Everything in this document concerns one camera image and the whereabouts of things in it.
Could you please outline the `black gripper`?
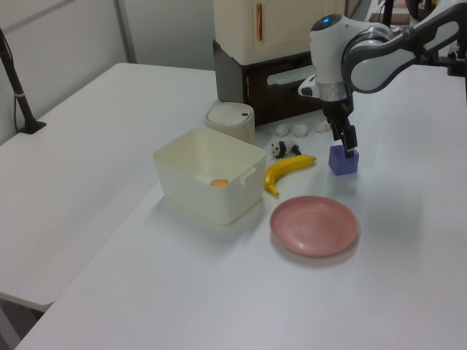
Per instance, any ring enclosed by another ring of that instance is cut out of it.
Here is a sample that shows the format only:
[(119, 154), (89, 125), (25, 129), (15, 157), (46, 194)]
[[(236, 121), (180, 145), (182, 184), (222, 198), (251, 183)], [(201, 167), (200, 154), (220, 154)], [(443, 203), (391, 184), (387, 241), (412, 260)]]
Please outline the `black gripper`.
[(353, 158), (357, 146), (355, 126), (349, 122), (349, 116), (354, 110), (353, 96), (349, 95), (339, 101), (322, 101), (322, 107), (335, 141), (341, 140), (341, 126), (346, 126), (342, 131), (344, 155), (346, 158)]

